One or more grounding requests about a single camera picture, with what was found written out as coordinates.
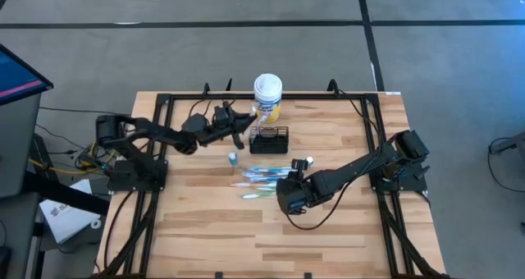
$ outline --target black wire basket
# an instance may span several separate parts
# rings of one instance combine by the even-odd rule
[[[249,131],[250,153],[288,153],[287,126],[252,127]]]

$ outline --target monitor screen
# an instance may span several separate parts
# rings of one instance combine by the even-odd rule
[[[52,88],[50,82],[0,46],[0,105]]]

